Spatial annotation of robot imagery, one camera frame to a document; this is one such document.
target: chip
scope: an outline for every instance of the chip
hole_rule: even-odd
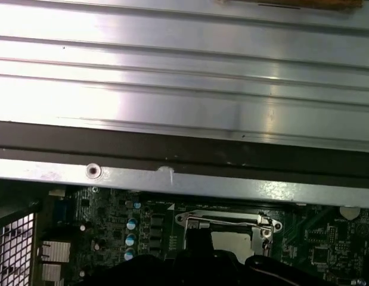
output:
[[[327,264],[328,248],[315,247],[313,250],[312,264]]]

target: screw hole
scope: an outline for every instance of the screw hole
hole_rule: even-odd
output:
[[[91,168],[89,169],[89,173],[90,173],[90,174],[92,174],[92,175],[97,174],[97,168],[95,168],[95,167],[91,167]]]

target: motherboard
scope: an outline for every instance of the motherboard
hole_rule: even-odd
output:
[[[72,187],[53,214],[74,233],[65,285],[141,254],[174,259],[188,228],[212,228],[214,248],[241,263],[261,254],[337,285],[369,283],[369,210]]]

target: capacitor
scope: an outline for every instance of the capacitor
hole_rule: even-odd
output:
[[[131,260],[134,258],[135,250],[133,248],[127,248],[125,251],[124,258],[126,261]]]
[[[94,250],[98,251],[101,248],[104,248],[106,246],[106,240],[98,240],[97,242],[95,242],[94,244]]]
[[[137,220],[136,219],[129,219],[126,225],[127,229],[130,231],[134,230],[137,227]]]
[[[142,207],[142,204],[141,203],[139,203],[139,202],[135,202],[134,203],[134,208],[135,209],[139,210],[141,207]]]
[[[91,227],[92,227],[92,223],[91,222],[84,222],[83,224],[81,224],[79,226],[79,230],[80,231],[87,231],[87,230],[91,229]]]
[[[126,241],[125,241],[125,244],[127,246],[133,246],[136,242],[137,238],[134,234],[129,234],[127,237],[126,237]]]

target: metal sheet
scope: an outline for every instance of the metal sheet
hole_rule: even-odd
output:
[[[369,151],[369,2],[0,1],[0,120]]]
[[[86,166],[0,159],[0,178],[59,184],[203,195],[220,198],[355,206],[369,208],[369,189],[296,184],[253,179],[222,178],[158,171],[102,167],[98,179],[89,179]]]

